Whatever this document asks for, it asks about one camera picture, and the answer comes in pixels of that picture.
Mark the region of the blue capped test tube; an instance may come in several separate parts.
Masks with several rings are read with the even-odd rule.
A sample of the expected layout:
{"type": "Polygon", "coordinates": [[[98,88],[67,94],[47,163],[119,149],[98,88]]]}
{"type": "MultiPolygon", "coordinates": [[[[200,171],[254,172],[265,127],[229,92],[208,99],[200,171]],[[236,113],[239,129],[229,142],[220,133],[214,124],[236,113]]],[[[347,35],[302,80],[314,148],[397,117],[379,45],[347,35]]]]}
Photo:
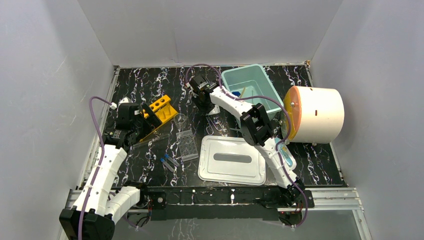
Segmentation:
{"type": "Polygon", "coordinates": [[[242,95],[239,91],[232,91],[231,94],[234,95],[236,98],[240,98],[242,95]]]}

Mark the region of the metal crucible tongs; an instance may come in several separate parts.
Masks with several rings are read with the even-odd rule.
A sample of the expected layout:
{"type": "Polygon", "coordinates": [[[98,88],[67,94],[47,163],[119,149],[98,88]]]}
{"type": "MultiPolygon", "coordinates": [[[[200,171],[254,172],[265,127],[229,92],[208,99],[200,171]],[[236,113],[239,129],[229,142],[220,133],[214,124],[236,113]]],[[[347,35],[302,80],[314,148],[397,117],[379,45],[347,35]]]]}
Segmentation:
{"type": "Polygon", "coordinates": [[[218,119],[215,119],[210,115],[206,116],[206,120],[206,133],[208,135],[222,134],[227,130],[227,128],[218,119]]]}

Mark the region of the tan rubber tube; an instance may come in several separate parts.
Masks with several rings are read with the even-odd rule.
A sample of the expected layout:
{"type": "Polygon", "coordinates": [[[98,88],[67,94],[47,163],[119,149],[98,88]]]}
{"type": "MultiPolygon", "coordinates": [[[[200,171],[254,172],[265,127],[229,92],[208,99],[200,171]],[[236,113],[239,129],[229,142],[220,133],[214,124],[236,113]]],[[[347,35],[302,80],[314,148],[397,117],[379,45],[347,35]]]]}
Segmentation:
{"type": "Polygon", "coordinates": [[[243,98],[243,95],[244,95],[245,91],[246,91],[246,87],[244,87],[242,89],[242,91],[240,92],[239,98],[243,98]]]}

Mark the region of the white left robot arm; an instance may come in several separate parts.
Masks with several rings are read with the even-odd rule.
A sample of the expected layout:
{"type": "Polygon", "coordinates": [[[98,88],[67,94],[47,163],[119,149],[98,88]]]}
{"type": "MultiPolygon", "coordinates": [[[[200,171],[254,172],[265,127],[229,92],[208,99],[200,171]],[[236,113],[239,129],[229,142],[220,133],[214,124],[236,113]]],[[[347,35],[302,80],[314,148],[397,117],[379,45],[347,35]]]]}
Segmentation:
{"type": "Polygon", "coordinates": [[[145,183],[127,181],[116,193],[112,185],[130,148],[162,124],[147,104],[111,104],[117,118],[100,137],[100,148],[92,171],[80,195],[69,209],[63,209],[59,222],[70,240],[110,240],[116,223],[127,218],[132,207],[146,208],[152,215],[154,198],[145,183]]]}

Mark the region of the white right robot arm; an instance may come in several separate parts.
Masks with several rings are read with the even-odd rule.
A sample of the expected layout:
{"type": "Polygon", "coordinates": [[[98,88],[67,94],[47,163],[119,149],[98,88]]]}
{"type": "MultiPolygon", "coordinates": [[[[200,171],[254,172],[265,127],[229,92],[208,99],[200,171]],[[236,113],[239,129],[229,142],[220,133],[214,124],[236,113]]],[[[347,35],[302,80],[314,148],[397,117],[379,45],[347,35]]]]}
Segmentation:
{"type": "Polygon", "coordinates": [[[219,106],[239,119],[243,139],[259,151],[272,170],[276,183],[282,190],[282,202],[288,207],[295,207],[301,202],[307,210],[309,204],[304,193],[305,186],[283,159],[279,146],[284,140],[275,141],[265,107],[261,103],[250,104],[202,76],[185,79],[184,84],[192,90],[193,102],[200,110],[208,113],[219,106]]]}

